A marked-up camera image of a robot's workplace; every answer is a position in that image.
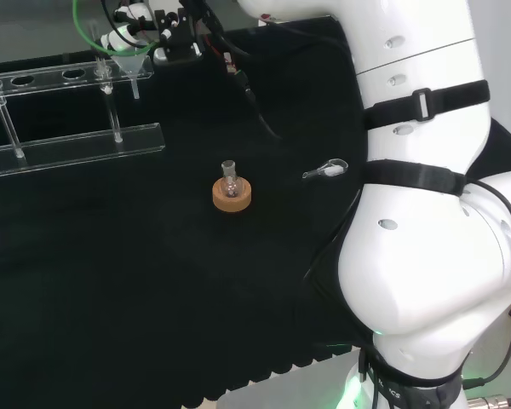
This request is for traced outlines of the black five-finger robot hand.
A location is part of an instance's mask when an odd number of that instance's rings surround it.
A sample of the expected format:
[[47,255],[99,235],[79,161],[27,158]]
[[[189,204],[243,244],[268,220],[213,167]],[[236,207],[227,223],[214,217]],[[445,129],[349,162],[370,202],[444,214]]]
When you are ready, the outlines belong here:
[[100,6],[110,31],[96,43],[127,72],[146,58],[166,66],[201,56],[193,19],[178,1],[102,1]]

